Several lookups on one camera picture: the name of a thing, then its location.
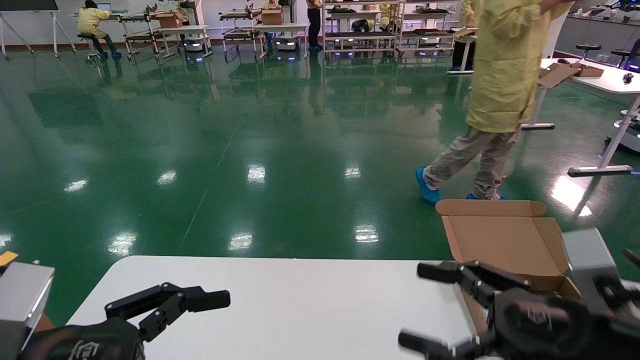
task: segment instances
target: glossy floor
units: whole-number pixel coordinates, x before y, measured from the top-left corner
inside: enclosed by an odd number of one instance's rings
[[[162,65],[0,60],[0,251],[56,267],[56,323],[134,254],[451,259],[413,178],[466,127],[470,78],[445,76],[448,58],[227,64],[215,50]],[[541,117],[557,129],[524,136],[501,192],[545,202],[565,231],[598,227],[638,280],[621,251],[640,252],[640,177],[566,175],[598,161],[622,107],[551,89]],[[476,168],[444,195],[466,196]]]

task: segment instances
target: black stool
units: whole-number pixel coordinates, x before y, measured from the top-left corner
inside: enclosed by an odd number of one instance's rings
[[[576,49],[584,50],[584,55],[582,55],[582,59],[587,58],[587,53],[589,50],[600,50],[602,49],[602,45],[598,44],[578,44],[575,46]]]
[[[89,45],[89,53],[84,56],[84,60],[89,62],[93,60],[99,60],[100,55],[95,52],[95,47],[93,46],[93,40],[95,39],[95,35],[93,34],[78,34],[78,37],[86,40],[87,45]]]
[[[617,68],[617,69],[620,69],[620,68],[622,67],[622,65],[624,65],[624,64],[625,64],[625,60],[626,60],[626,59],[625,59],[625,57],[626,57],[626,56],[631,55],[631,51],[629,51],[629,50],[624,50],[624,49],[613,49],[613,50],[611,51],[611,53],[612,53],[613,55],[620,55],[620,56],[622,56],[622,57],[620,58],[620,61],[618,61],[618,64],[616,65],[616,68]]]

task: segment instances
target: laptop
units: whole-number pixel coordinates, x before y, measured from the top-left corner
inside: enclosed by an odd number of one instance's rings
[[[102,4],[96,4],[98,6],[98,9],[100,10],[106,10],[108,12],[111,11],[111,4],[110,3],[102,3]]]

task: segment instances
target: whiteboard stand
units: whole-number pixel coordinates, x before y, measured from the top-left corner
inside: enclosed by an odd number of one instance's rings
[[[2,54],[4,55],[4,58],[9,60],[9,55],[7,55],[6,53],[6,47],[4,46],[4,25],[6,25],[7,28],[9,28],[9,30],[13,31],[14,34],[16,34],[20,40],[24,43],[24,45],[26,45],[27,49],[29,49],[29,52],[31,54],[33,54],[33,49],[31,48],[31,46],[25,41],[25,39],[18,33],[18,31],[16,31],[13,26],[11,26],[11,24],[4,18],[3,14],[0,12],[0,38],[2,40]]]
[[[71,44],[71,50],[73,50],[74,54],[76,53],[76,45],[74,45],[74,42],[71,41],[71,39],[69,38],[69,35],[67,35],[67,32],[62,28],[62,26],[60,26],[60,23],[58,22],[58,19],[56,18],[56,13],[55,12],[49,12],[51,14],[51,18],[53,19],[53,56],[56,57],[56,59],[58,58],[58,40],[56,39],[56,27],[60,28],[60,30],[62,31],[62,33],[65,35],[65,37],[67,38],[67,41],[69,41],[69,44]]]

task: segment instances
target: worker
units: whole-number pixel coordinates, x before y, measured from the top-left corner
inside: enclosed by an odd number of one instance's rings
[[[267,2],[262,5],[262,8],[265,10],[277,10],[282,9],[282,5],[278,3],[278,0],[267,0]],[[271,52],[273,49],[273,34],[264,33],[264,37],[267,38],[267,50]]]
[[[78,32],[82,35],[93,35],[92,41],[95,50],[100,55],[100,58],[106,60],[109,58],[109,55],[102,50],[102,46],[100,46],[100,42],[98,41],[99,38],[104,39],[109,50],[111,50],[111,57],[113,57],[114,60],[118,60],[122,57],[122,54],[120,54],[115,45],[113,45],[109,34],[98,29],[100,20],[106,20],[109,16],[111,16],[111,12],[98,9],[98,6],[93,0],[86,0],[84,2],[84,8],[81,8],[78,12]]]
[[[482,12],[483,2],[484,0],[463,0],[462,14],[459,23],[462,24],[465,28],[476,28],[478,21],[476,14]],[[465,56],[465,48],[467,46],[467,43],[460,38],[454,38],[454,40],[455,42],[453,47],[451,71],[460,71],[462,68],[462,58]],[[465,64],[465,70],[474,69],[475,51],[476,43],[469,43],[469,52],[467,53],[467,63]]]
[[[422,196],[433,204],[440,185],[482,153],[476,187],[467,199],[503,199],[497,190],[520,124],[531,117],[540,60],[551,22],[573,0],[489,0],[478,24],[467,132],[428,167],[415,170]]]
[[[307,18],[309,19],[309,51],[319,53],[323,46],[318,43],[318,33],[322,23],[320,9],[322,0],[307,0]]]
[[[378,10],[378,5],[362,5],[362,11],[376,11]],[[356,20],[351,24],[351,30],[356,33],[360,32],[370,32],[373,30],[373,27],[376,25],[375,19],[362,19]]]
[[[398,5],[380,5],[380,29],[382,31],[391,31],[395,28],[394,22],[391,18],[398,13]]]

